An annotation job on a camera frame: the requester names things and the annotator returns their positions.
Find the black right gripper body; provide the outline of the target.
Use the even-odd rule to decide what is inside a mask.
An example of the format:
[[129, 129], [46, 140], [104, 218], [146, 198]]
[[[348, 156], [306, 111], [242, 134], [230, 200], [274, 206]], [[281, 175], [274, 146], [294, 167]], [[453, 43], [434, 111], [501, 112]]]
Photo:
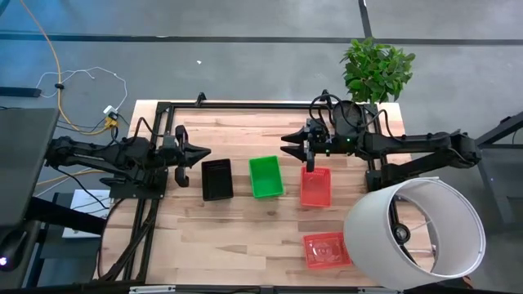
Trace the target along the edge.
[[308, 118], [306, 121], [306, 170], [315, 170], [315, 155], [325, 154], [330, 139], [328, 128], [321, 122]]

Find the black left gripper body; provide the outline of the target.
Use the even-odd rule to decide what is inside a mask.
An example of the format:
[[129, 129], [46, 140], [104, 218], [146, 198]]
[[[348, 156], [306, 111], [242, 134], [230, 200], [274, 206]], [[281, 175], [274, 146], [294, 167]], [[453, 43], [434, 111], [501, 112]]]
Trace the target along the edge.
[[188, 187], [190, 180], [186, 175], [186, 151], [185, 143], [188, 140], [188, 133], [183, 125], [175, 128], [174, 135], [165, 134], [163, 143], [159, 147], [159, 155], [164, 160], [166, 166], [176, 166], [175, 182], [180, 187]]

